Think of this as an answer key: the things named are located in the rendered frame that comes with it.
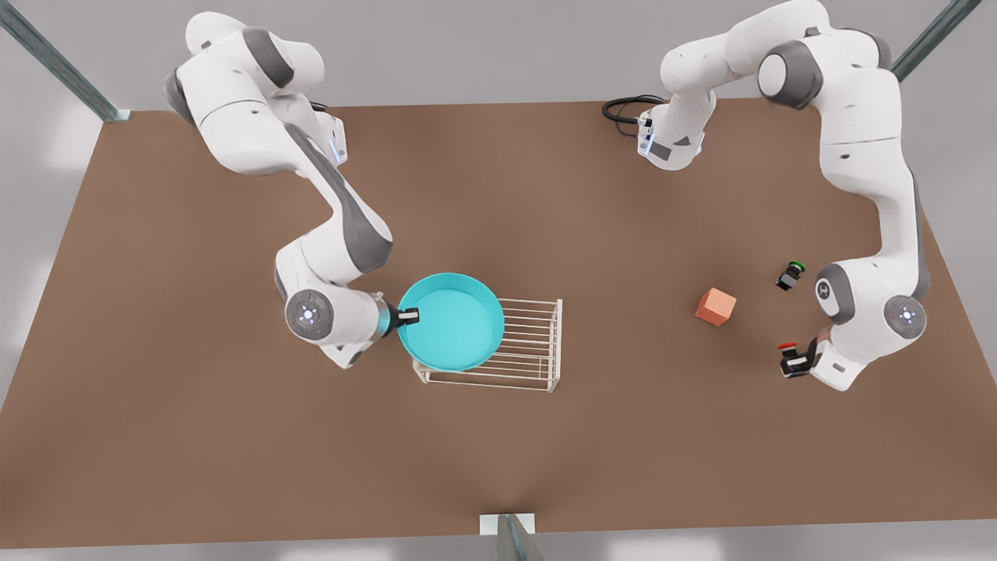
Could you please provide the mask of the red button switch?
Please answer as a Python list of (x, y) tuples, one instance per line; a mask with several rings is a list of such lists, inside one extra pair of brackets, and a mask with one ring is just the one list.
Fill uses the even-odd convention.
[(812, 365), (812, 354), (807, 351), (798, 351), (797, 342), (790, 341), (777, 345), (782, 358), (780, 359), (780, 372), (784, 379), (793, 379), (798, 376), (807, 376)]

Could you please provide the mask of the cyan round plate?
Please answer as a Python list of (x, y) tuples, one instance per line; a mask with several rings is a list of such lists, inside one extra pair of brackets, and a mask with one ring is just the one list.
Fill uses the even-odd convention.
[(467, 372), (495, 354), (505, 334), (505, 313), (494, 292), (477, 278), (436, 273), (406, 291), (401, 312), (419, 320), (399, 329), (413, 359), (438, 372)]

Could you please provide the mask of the orange cube block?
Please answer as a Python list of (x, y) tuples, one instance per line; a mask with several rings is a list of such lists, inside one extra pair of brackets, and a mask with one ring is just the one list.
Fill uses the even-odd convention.
[(712, 324), (712, 326), (722, 326), (732, 316), (737, 298), (718, 288), (709, 288), (702, 296), (697, 305), (695, 317)]

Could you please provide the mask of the silver frame post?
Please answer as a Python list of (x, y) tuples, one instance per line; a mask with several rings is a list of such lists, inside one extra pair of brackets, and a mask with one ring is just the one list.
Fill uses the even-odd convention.
[(534, 513), (491, 513), (478, 516), (478, 534), (495, 536), (496, 561), (545, 561), (534, 536)]
[(0, 0), (0, 27), (102, 122), (129, 121), (132, 111), (115, 107), (9, 0)]
[(984, 0), (950, 0), (890, 67), (903, 82)]

